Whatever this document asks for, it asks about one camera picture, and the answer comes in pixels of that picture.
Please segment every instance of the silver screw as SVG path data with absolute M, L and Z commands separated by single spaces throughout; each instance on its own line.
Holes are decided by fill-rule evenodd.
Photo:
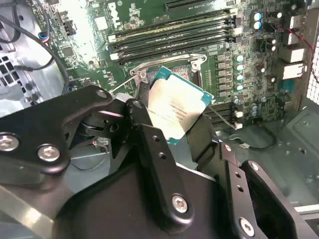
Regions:
M 0 151 L 12 151 L 18 148 L 19 140 L 13 135 L 0 135 Z
M 231 147 L 229 145 L 225 144 L 224 147 L 227 149 L 227 151 L 231 151 Z
M 252 163 L 251 163 L 251 166 L 252 166 L 252 167 L 253 167 L 253 169 L 255 169 L 256 171 L 258 171 L 258 170 L 259 170 L 259 167 L 257 166 L 257 164 L 256 164 L 256 163 L 252 162 Z
M 38 150 L 38 156 L 44 161 L 53 162 L 60 157 L 60 151 L 54 146 L 46 145 Z
M 171 198 L 172 202 L 173 202 L 173 206 L 176 209 L 176 211 L 180 212 L 180 213 L 186 213 L 187 212 L 187 202 L 186 200 L 179 196 L 179 195 L 174 195 Z
M 145 77 L 146 77 L 145 72 L 141 72 L 141 73 L 140 73 L 140 77 L 141 77 L 141 78 L 145 78 Z
M 255 235 L 255 230 L 253 226 L 244 218 L 239 219 L 239 224 L 241 229 L 250 237 L 253 237 Z
M 102 97 L 102 98 L 106 98 L 107 97 L 107 95 L 105 94 L 104 91 L 98 90 L 98 91 L 96 91 L 96 93 L 98 94 L 99 97 Z

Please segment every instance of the pcie slot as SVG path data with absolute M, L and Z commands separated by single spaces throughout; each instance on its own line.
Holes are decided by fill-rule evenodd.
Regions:
M 176 0 L 165 3 L 166 11 L 178 8 L 178 7 L 189 7 L 193 4 L 206 4 L 210 3 L 211 0 Z

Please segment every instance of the screw hole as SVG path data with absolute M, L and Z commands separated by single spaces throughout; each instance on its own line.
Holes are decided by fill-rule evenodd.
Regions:
M 160 159 L 166 159 L 166 155 L 164 153 L 159 153 L 159 158 Z
M 306 151 L 302 148 L 299 148 L 299 151 L 302 153 L 302 154 L 306 154 Z
M 119 125 L 117 123 L 113 123 L 110 126 L 110 132 L 113 133 L 119 129 Z
M 239 192 L 244 192 L 244 189 L 242 188 L 242 187 L 240 187 L 239 185 L 237 185 L 237 188 L 238 188 L 238 190 L 239 190 Z
M 160 141 L 160 139 L 156 135 L 153 136 L 153 140 L 156 141 L 156 142 Z

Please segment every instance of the electrolytic capacitor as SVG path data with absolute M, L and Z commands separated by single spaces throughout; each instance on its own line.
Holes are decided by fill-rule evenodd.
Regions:
M 244 77 L 243 77 L 243 75 L 241 75 L 241 74 L 236 74 L 236 75 L 235 75 L 235 79 L 236 79 L 237 81 L 242 82 L 242 81 L 244 80 Z
M 259 12 L 254 14 L 254 20 L 259 21 L 261 19 L 261 14 Z
M 268 13 L 268 16 L 272 16 L 275 18 L 281 18 L 283 16 L 283 14 L 280 11 L 272 11 L 272 12 Z
M 258 72 L 264 73 L 266 69 L 265 69 L 264 65 L 258 65 L 258 66 L 256 66 L 256 70 Z
M 267 38 L 267 42 L 269 44 L 275 45 L 277 41 L 276 41 L 276 39 L 270 37 L 270 38 Z

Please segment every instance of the wire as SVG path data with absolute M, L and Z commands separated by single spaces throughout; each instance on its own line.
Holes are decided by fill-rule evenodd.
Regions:
M 261 127 L 272 138 L 272 142 L 268 146 L 262 147 L 262 148 L 253 147 L 253 146 L 247 144 L 246 142 L 244 142 L 238 136 L 236 136 L 236 137 L 231 137 L 230 136 L 228 139 L 231 140 L 231 141 L 238 142 L 240 147 L 247 148 L 247 149 L 249 149 L 251 151 L 263 152 L 263 151 L 267 151 L 267 150 L 273 148 L 277 144 L 277 137 L 268 128 L 266 128 L 265 126 L 261 125 L 260 122 L 258 122 L 257 124 L 258 124 L 259 127 Z
M 108 152 L 108 148 L 105 146 L 105 145 L 102 145 L 102 144 L 99 144 L 97 143 L 95 140 L 92 141 L 92 144 L 94 146 L 98 146 L 98 147 L 101 147 L 101 148 L 104 148 L 105 149 L 105 153 Z M 95 166 L 91 167 L 91 168 L 80 168 L 79 166 L 76 166 L 74 163 L 70 163 L 73 167 L 75 167 L 76 169 L 82 171 L 82 172 L 88 172 L 88 171 L 93 171 L 94 169 L 97 169 L 98 167 L 100 167 L 105 161 L 105 157 L 103 157 L 103 159 Z
M 70 79 L 69 79 L 68 72 L 67 72 L 66 68 L 64 67 L 64 65 L 63 65 L 62 61 L 60 60 L 60 58 L 57 55 L 55 55 L 55 53 L 50 49 L 50 47 L 48 47 L 46 44 L 43 44 L 41 42 L 41 40 L 39 40 L 31 32 L 23 29 L 22 27 L 18 26 L 17 24 L 14 24 L 12 21 L 8 20 L 7 18 L 5 18 L 2 15 L 0 15 L 0 21 L 2 21 L 3 23 L 11 26 L 12 28 L 20 31 L 22 34 L 26 35 L 27 37 L 31 38 L 33 41 L 35 41 L 40 46 L 42 46 L 52 56 L 52 58 L 55 60 L 56 64 L 58 65 L 58 67 L 59 67 L 59 69 L 61 71 L 61 74 L 63 76 L 63 79 L 64 79 L 64 86 L 63 86 L 62 94 L 63 95 L 66 94 L 67 90 L 69 88 Z
M 8 6 L 12 6 L 13 22 L 14 22 L 16 25 L 20 26 L 19 16 L 18 16 L 18 13 L 17 13 L 17 8 L 16 8 L 16 5 L 17 5 L 18 3 L 20 3 L 20 1 L 17 2 L 17 1 L 15 1 L 15 0 L 12 0 L 11 3 L 3 3 L 3 4 L 0 5 L 0 7 L 4 7 L 4 6 L 6 6 L 7 4 L 11 4 L 11 5 L 8 5 Z M 0 38 L 0 43 L 7 43 L 7 44 L 8 44 L 8 43 L 16 42 L 16 41 L 19 40 L 20 36 L 21 36 L 21 32 L 19 32 L 18 30 L 14 29 L 13 38 L 12 38 L 11 40 L 5 40 L 5 39 Z
M 46 38 L 49 38 L 49 37 L 50 37 L 49 17 L 48 17 L 48 15 L 46 14 L 46 11 L 45 11 L 43 5 L 41 4 L 40 0 L 35 0 L 35 1 L 38 3 L 38 6 L 40 7 L 41 12 L 42 12 L 43 17 L 44 17 L 44 20 L 45 20 L 46 31 L 45 31 L 45 36 L 43 36 L 43 37 L 44 37 L 44 39 L 46 39 Z

